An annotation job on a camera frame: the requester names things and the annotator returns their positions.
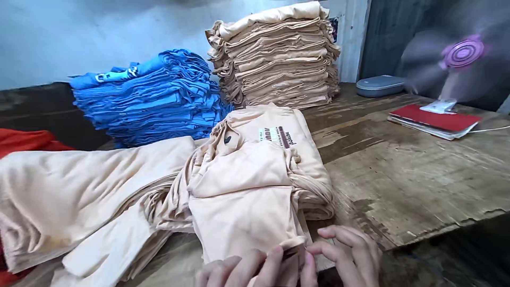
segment notebook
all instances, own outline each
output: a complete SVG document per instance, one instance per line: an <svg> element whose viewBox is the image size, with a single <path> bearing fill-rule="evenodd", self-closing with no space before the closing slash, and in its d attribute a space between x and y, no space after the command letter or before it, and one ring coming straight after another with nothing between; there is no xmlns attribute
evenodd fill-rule
<svg viewBox="0 0 510 287"><path fill-rule="evenodd" d="M421 110L418 105L407 105L388 116L391 122L447 140L463 137L480 119L479 116L459 113L433 113Z"/></svg>

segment finger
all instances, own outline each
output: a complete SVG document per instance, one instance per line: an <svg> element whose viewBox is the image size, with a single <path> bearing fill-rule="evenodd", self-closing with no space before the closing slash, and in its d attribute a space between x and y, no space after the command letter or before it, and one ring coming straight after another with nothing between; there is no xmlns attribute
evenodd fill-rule
<svg viewBox="0 0 510 287"><path fill-rule="evenodd" d="M376 263L370 254L368 243L353 232L340 226L331 225L317 230L319 235L324 238L336 238L339 242L352 248L352 257L356 263L361 276L366 284L372 286L377 281Z"/></svg>
<svg viewBox="0 0 510 287"><path fill-rule="evenodd" d="M211 273L219 264L222 264L221 260L215 260L204 265L204 267L195 274L195 286L206 287Z"/></svg>
<svg viewBox="0 0 510 287"><path fill-rule="evenodd" d="M305 251L304 266L301 270L301 287L318 287L316 270L314 256Z"/></svg>
<svg viewBox="0 0 510 287"><path fill-rule="evenodd" d="M368 234L362 232L361 230L343 225L340 227L347 229L358 236L361 236L367 242L368 248L370 248L370 255L372 255L372 259L375 262L376 272L378 272L382 252L381 249L379 249L379 246L377 246L377 242L375 242Z"/></svg>
<svg viewBox="0 0 510 287"><path fill-rule="evenodd" d="M276 283L276 278L282 264L284 250L280 245L277 245L269 254L267 254L266 262L255 281L255 287L272 287Z"/></svg>
<svg viewBox="0 0 510 287"><path fill-rule="evenodd" d="M338 275L342 278L344 286L364 286L365 282L361 277L359 270L354 262L342 249L336 248L334 245L324 241L317 241L307 247L307 251L312 255L323 254L327 259L333 261L338 271Z"/></svg>
<svg viewBox="0 0 510 287"><path fill-rule="evenodd" d="M228 280L226 281L225 287L239 287L246 286L253 277L260 264L266 259L266 253L258 250L250 250L243 258L241 262L232 270Z"/></svg>
<svg viewBox="0 0 510 287"><path fill-rule="evenodd" d="M217 264L209 275L207 287L223 287L232 270L241 261L239 256L231 256Z"/></svg>

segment fan blade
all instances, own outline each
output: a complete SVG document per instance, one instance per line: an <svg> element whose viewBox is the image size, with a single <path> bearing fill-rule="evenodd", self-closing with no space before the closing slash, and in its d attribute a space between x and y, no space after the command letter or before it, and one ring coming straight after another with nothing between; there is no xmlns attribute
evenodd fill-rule
<svg viewBox="0 0 510 287"><path fill-rule="evenodd" d="M439 62L443 59L443 49L454 43L453 39L436 30L426 30L416 33L402 53L401 61L404 65L423 62Z"/></svg>
<svg viewBox="0 0 510 287"><path fill-rule="evenodd" d="M480 35L482 38L495 27L508 22L508 0L462 0L446 14L445 30L459 37Z"/></svg>
<svg viewBox="0 0 510 287"><path fill-rule="evenodd" d="M442 69L437 63L417 66L407 73L406 88L415 94L424 94L434 86L442 85L448 71Z"/></svg>
<svg viewBox="0 0 510 287"><path fill-rule="evenodd" d="M500 81L508 77L502 73L501 66L493 61L476 61L471 66L454 69L447 79L451 87L445 85L440 99L455 99L457 102L469 102L483 97L491 91Z"/></svg>

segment fingernail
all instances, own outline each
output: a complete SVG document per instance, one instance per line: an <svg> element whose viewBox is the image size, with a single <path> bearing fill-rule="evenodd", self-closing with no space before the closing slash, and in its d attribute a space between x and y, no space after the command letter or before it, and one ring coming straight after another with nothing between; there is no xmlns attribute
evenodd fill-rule
<svg viewBox="0 0 510 287"><path fill-rule="evenodd" d="M311 263L314 260L314 256L310 252L304 253L304 261L305 263Z"/></svg>
<svg viewBox="0 0 510 287"><path fill-rule="evenodd" d="M276 253L280 253L280 252L283 252L283 251L284 251L284 249L280 245L276 245L273 248L273 252L276 252Z"/></svg>

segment worn wooden surface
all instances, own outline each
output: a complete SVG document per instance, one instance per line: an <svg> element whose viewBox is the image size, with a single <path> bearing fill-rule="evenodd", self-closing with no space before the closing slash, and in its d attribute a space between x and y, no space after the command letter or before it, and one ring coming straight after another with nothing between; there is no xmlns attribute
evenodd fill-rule
<svg viewBox="0 0 510 287"><path fill-rule="evenodd" d="M510 210L510 129L447 141L386 121L390 111L430 101L367 99L346 84L330 105L303 111L336 191L334 223L392 249ZM509 116L456 109L482 117L475 130L510 125Z"/></svg>

